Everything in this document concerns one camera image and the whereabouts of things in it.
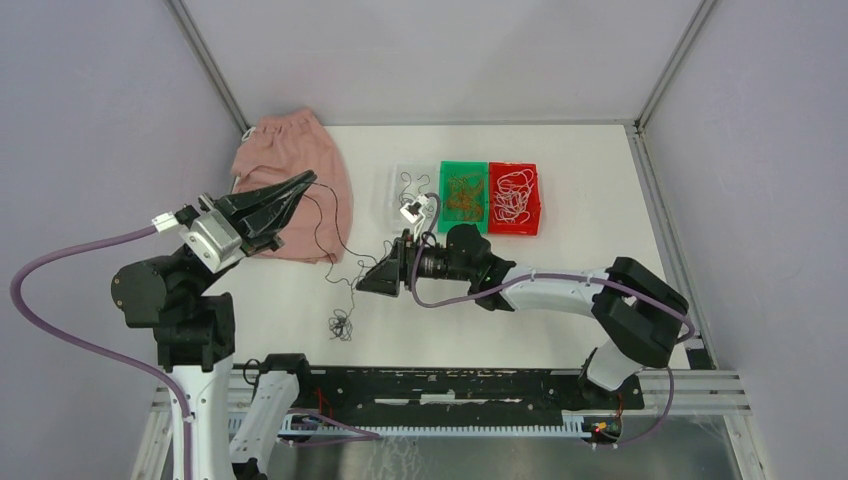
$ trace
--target white table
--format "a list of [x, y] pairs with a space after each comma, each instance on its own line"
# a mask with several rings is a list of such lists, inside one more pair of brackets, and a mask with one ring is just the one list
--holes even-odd
[[[538, 166], [543, 213], [537, 237], [489, 235], [492, 251], [551, 269], [610, 266], [616, 256], [663, 269], [621, 126], [490, 125], [330, 127], [354, 192], [349, 247], [375, 257], [393, 238], [385, 218], [395, 164], [440, 160], [523, 161]], [[331, 340], [327, 319], [350, 292], [323, 277], [328, 264], [246, 259], [210, 293], [233, 294], [237, 362], [302, 352], [314, 365], [577, 368], [607, 337], [596, 321], [557, 312], [488, 312], [473, 303], [429, 310], [357, 292], [353, 339]], [[333, 278], [352, 278], [347, 255]], [[463, 295], [460, 282], [422, 280], [424, 300]], [[672, 366], [688, 368], [678, 348]]]

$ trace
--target red tray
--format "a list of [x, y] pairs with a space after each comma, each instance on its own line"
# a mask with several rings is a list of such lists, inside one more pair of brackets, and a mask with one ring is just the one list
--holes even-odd
[[[521, 223], [519, 222], [523, 220], [523, 216], [515, 222], [504, 221], [503, 216], [499, 215], [499, 207], [495, 200], [498, 193], [498, 180], [505, 175], [525, 170], [533, 172], [529, 182], [530, 200], [526, 208], [529, 216]], [[524, 180], [519, 178], [519, 183], [524, 183]], [[539, 218], [541, 217], [541, 213], [542, 201], [539, 200], [539, 175], [536, 171], [536, 165], [532, 163], [489, 163], [489, 233], [534, 236], [539, 233]]]

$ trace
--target plastic container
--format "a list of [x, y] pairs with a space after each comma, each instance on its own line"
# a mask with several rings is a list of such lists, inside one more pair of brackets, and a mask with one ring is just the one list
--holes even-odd
[[480, 233], [489, 227], [489, 164], [485, 162], [442, 162], [439, 196], [442, 199], [439, 231], [470, 223]]
[[[524, 177], [517, 174], [525, 172]], [[496, 195], [499, 191], [498, 180], [505, 176], [513, 175], [518, 184], [528, 183], [530, 185], [530, 198], [524, 209], [526, 214], [521, 214], [513, 221], [506, 220], [510, 215], [505, 210], [500, 210]], [[536, 165], [532, 163], [496, 163], [489, 164], [489, 233], [500, 233], [507, 235], [535, 236], [539, 233], [539, 219], [542, 214], [542, 202], [539, 199], [539, 174]]]
[[398, 163], [392, 171], [391, 185], [389, 198], [386, 199], [386, 218], [390, 219], [392, 232], [400, 233], [404, 228], [412, 226], [400, 214], [400, 207], [405, 200], [414, 200], [418, 195], [439, 191], [439, 166], [435, 161]]

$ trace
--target metal frame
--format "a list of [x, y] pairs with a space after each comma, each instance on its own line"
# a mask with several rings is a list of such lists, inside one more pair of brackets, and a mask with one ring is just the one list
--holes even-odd
[[[172, 12], [175, 21], [183, 32], [198, 61], [206, 71], [210, 83], [227, 109], [234, 125], [242, 133], [247, 132], [249, 124], [224, 80], [212, 54], [203, 41], [200, 32], [182, 0], [164, 0]], [[698, 302], [697, 292], [690, 280], [685, 257], [671, 215], [664, 202], [662, 183], [651, 163], [645, 142], [645, 127], [650, 122], [657, 106], [664, 97], [672, 80], [681, 69], [683, 61], [690, 52], [702, 27], [715, 10], [719, 0], [702, 0], [685, 33], [680, 38], [674, 52], [660, 74], [655, 87], [640, 112], [638, 118], [608, 119], [567, 122], [449, 122], [448, 125], [468, 124], [574, 124], [574, 125], [623, 125], [636, 165], [639, 182], [648, 206], [648, 214], [654, 229], [658, 249], [668, 281], [684, 296], [692, 301], [690, 315], [699, 327], [701, 338], [686, 343], [687, 351], [706, 349], [712, 362], [716, 362], [716, 352], [710, 341], [709, 330]], [[668, 395], [668, 381], [664, 372], [642, 372], [639, 374], [643, 385], [646, 408], [641, 411], [628, 410], [626, 415], [656, 415], [665, 406]], [[720, 415], [725, 419], [730, 434], [732, 449], [736, 456], [743, 480], [764, 480], [767, 470], [758, 454], [758, 438], [752, 423], [751, 409], [738, 375], [723, 370], [686, 370], [675, 372], [675, 401], [671, 415]], [[231, 427], [238, 423], [234, 415], [243, 415], [250, 406], [251, 389], [240, 374], [230, 379], [228, 397]], [[170, 409], [168, 394], [164, 387], [157, 389], [151, 408], [148, 424], [145, 428], [139, 455], [133, 469], [134, 480], [159, 480], [168, 445], [171, 439]], [[579, 412], [580, 415], [605, 415], [609, 412]]]

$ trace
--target pink fabric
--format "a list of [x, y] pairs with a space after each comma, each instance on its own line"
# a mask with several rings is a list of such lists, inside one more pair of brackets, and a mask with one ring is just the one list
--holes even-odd
[[[280, 232], [285, 245], [276, 252], [267, 251], [261, 256], [283, 258], [298, 262], [338, 263], [344, 256], [339, 237], [347, 244], [353, 220], [353, 198], [350, 180], [336, 144], [327, 130], [309, 109], [299, 110], [284, 117], [264, 117], [256, 130], [238, 149], [233, 174], [240, 180], [235, 192], [245, 192], [273, 185], [305, 170], [314, 170], [317, 183], [328, 185], [339, 197], [338, 232], [336, 231], [336, 201], [330, 190], [313, 185], [306, 195], [321, 206], [303, 198], [288, 226]], [[318, 244], [315, 227], [318, 227]], [[329, 258], [324, 250], [330, 253]]]

